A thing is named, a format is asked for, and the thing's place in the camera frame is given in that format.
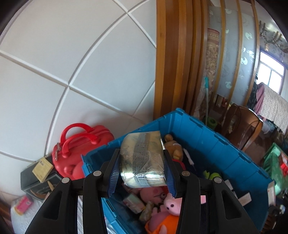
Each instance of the orange fabric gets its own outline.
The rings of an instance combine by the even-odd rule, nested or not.
[[[160,225],[158,225],[155,231],[153,232],[149,231],[149,222],[146,223],[145,229],[148,234],[158,234],[161,226],[165,225],[167,227],[167,234],[175,234],[177,231],[178,220],[179,216],[170,214],[162,221],[162,223],[160,223]]]

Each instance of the brown teddy bear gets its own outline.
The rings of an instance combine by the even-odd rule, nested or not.
[[[165,137],[164,147],[168,150],[171,158],[179,160],[182,162],[183,160],[183,151],[182,146],[173,140],[173,137],[170,134],[167,134]]]

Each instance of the window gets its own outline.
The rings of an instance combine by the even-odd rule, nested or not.
[[[284,77],[285,68],[267,54],[260,53],[260,66],[258,67],[257,84],[263,82],[272,90],[279,93]]]

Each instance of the red container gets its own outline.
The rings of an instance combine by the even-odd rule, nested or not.
[[[20,199],[20,201],[17,203],[14,209],[17,214],[23,215],[32,204],[33,204],[33,198],[28,194],[26,194]]]
[[[74,127],[81,127],[85,131],[66,139],[67,132]],[[53,149],[52,158],[55,169],[61,176],[69,177],[71,180],[84,178],[81,155],[86,155],[89,151],[112,140],[114,136],[102,125],[93,128],[83,123],[69,125],[62,132],[60,143],[57,143]]]

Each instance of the window frame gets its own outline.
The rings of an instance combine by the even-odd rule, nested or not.
[[[273,68],[271,68],[269,65],[267,65],[266,63],[264,63],[264,62],[262,62],[262,61],[260,60],[260,58],[261,58],[261,52],[262,52],[263,54],[266,54],[267,56],[271,57],[272,59],[274,59],[275,61],[277,61],[278,63],[280,63],[280,64],[284,67],[284,73],[283,73],[283,75],[279,74],[277,71],[275,71],[275,70],[274,70]],[[284,79],[285,79],[285,75],[286,75],[286,66],[285,66],[282,62],[280,62],[278,59],[276,59],[274,56],[272,56],[270,53],[267,53],[267,51],[264,51],[264,50],[260,50],[260,56],[259,56],[259,63],[258,63],[258,68],[257,68],[257,74],[259,73],[259,68],[260,68],[260,64],[261,64],[261,63],[262,63],[263,65],[269,67],[269,69],[271,70],[270,76],[269,76],[269,81],[268,81],[268,84],[267,84],[268,86],[269,86],[269,83],[270,83],[272,71],[274,71],[276,74],[278,74],[279,76],[282,77],[282,79],[281,79],[281,84],[280,84],[280,88],[279,88],[279,92],[278,92],[278,94],[281,95],[281,93],[282,93],[282,88],[283,88],[283,84],[284,84]]]

